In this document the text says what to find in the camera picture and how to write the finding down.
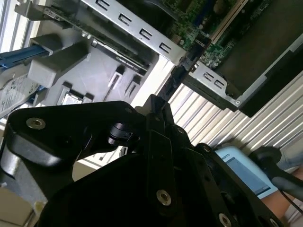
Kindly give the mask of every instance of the silver screw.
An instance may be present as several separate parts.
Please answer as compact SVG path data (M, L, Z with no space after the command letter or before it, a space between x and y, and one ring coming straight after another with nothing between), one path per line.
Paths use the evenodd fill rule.
M32 117L27 119L27 126L31 129L44 129L46 124L45 121L43 121L40 118Z
M157 199L163 206L169 206L171 204L170 195L163 189L157 191Z
M224 227L231 227L232 226L232 223L231 221L228 219L228 217L223 214L223 213L220 213L219 214L219 220L221 222L221 224L224 226Z
M179 127L178 127L178 131L179 131L180 133L182 133L182 134L184 133L184 130L183 130L182 128L179 128Z
M125 110L129 113L132 113L133 111L130 108L125 108Z
M274 227L279 227L279 225L272 218L270 219L270 222L273 224Z

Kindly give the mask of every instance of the sticker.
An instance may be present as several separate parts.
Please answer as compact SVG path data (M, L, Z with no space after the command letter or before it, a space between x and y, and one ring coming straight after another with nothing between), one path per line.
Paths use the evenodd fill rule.
M35 93L38 87L37 83L27 78L27 74L11 80L2 91L0 111L3 112L11 107L16 108L22 104L20 102L25 102L29 96Z

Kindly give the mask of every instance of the black metal bracket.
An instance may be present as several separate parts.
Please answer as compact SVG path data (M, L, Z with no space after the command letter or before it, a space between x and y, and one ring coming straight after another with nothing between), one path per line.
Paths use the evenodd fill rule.
M93 224L99 214L111 225L136 225L144 217L152 226L192 226L205 215L211 226L261 227L270 218L282 226L210 147L190 143L165 100L152 95L141 111L117 101L13 112L0 150L1 185L33 207L46 203L39 227ZM128 147L127 154L72 181L76 160L117 146ZM222 178L228 182L224 195ZM225 197L233 192L235 206L248 213L231 209ZM119 208L123 218L111 218Z

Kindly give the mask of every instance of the expansion slot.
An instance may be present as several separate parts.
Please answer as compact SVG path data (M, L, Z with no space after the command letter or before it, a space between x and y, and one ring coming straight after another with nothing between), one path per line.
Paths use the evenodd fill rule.
M235 19L235 17L238 15L239 12L243 9L245 4L249 0L238 0L237 3L232 7L232 9L229 11L229 13L226 15L226 17L223 19L223 21L220 23L220 25L217 27L215 32L211 34L210 38L212 40L212 43L216 43L219 38L223 35L225 30L228 28L228 26L231 24L231 22Z

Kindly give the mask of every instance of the corrugated metal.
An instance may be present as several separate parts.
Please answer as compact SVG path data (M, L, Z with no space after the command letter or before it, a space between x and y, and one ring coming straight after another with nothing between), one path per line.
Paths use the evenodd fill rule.
M230 142L249 153L262 145L287 150L295 142L302 143L303 72L252 118L239 111L222 111L184 85L170 105L176 124L194 145Z

